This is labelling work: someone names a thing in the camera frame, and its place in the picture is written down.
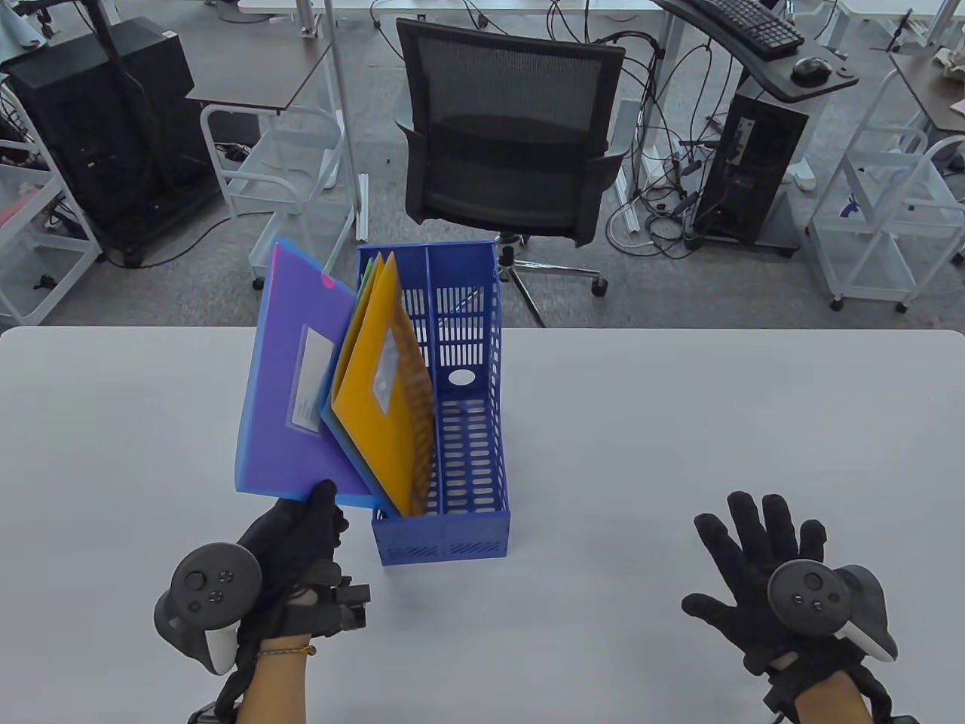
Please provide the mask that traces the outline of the person's left hand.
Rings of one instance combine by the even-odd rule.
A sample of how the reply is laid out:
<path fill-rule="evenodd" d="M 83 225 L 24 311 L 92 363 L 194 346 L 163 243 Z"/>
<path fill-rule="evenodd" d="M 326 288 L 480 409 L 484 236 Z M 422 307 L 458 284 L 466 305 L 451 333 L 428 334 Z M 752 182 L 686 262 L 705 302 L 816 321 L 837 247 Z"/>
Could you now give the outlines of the person's left hand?
<path fill-rule="evenodd" d="M 348 521 L 335 503 L 337 487 L 318 483 L 302 500 L 280 499 L 256 518 L 238 544 L 255 556 L 261 589 L 241 619 L 239 649 L 287 637 L 319 637 L 329 627 L 318 603 L 292 604 L 309 591 L 305 576 L 321 561 L 333 560 Z"/>

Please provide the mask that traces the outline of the person's right hand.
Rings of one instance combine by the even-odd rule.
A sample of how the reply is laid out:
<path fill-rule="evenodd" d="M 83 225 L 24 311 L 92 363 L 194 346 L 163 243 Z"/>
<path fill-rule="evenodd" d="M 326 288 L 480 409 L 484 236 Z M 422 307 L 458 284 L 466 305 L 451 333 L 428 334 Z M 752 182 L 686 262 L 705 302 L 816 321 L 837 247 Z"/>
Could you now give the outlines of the person's right hand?
<path fill-rule="evenodd" d="M 792 632 L 776 617 L 767 597 L 770 576 L 779 566 L 792 560 L 823 562 L 823 524 L 806 520 L 797 527 L 779 494 L 766 494 L 758 504 L 750 493 L 733 492 L 727 503 L 736 538 L 714 514 L 700 514 L 694 523 L 735 603 L 729 606 L 708 594 L 693 593 L 683 599 L 682 610 L 740 649 L 743 665 L 753 676 L 776 675 L 799 661 L 831 673 L 864 661 L 865 653 L 845 639 Z"/>

